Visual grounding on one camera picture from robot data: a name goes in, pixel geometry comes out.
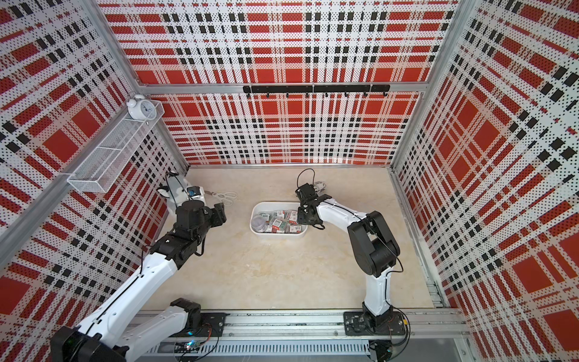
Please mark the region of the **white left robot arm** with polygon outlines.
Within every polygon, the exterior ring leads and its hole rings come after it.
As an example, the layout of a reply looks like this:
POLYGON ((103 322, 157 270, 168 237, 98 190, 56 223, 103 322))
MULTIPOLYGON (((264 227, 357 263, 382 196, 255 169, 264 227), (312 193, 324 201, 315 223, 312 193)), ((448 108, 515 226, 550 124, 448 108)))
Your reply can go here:
POLYGON ((225 206, 188 200, 176 209, 173 229, 144 256, 140 267, 93 313, 50 340, 53 361, 136 361, 182 331, 203 330, 201 306, 184 298, 132 330, 128 325, 155 292, 192 256, 202 256, 206 236, 226 223, 225 206))

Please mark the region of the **white plastic storage box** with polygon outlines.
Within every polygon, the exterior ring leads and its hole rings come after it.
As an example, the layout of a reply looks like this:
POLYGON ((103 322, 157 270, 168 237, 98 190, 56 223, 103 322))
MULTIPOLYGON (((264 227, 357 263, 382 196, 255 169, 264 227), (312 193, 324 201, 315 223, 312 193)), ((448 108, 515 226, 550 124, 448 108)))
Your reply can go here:
POLYGON ((260 202, 252 211, 250 230, 261 238, 301 238, 308 227, 298 224, 298 202, 260 202))

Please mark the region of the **round clear paper clip box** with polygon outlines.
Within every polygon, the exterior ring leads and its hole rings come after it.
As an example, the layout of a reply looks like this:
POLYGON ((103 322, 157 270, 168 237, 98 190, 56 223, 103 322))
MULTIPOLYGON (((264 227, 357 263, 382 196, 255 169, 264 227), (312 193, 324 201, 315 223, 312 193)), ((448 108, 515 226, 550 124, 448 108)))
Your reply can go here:
POLYGON ((253 216, 252 220, 250 221, 251 228, 256 233, 266 233, 269 227, 269 221, 267 217, 264 217, 261 214, 257 214, 253 216))

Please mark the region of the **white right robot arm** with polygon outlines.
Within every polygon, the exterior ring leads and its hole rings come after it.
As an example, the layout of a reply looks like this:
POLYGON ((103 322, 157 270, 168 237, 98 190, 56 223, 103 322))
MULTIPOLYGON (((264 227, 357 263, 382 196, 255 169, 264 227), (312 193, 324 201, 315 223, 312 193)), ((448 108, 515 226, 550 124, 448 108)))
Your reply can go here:
POLYGON ((329 195, 320 195, 306 183, 296 189, 298 223, 325 229, 327 223, 348 234, 354 259, 366 275, 366 295, 358 322, 360 329, 385 333, 387 325, 399 320, 391 301, 391 277, 397 271, 400 247, 378 211, 363 213, 341 205, 329 195))

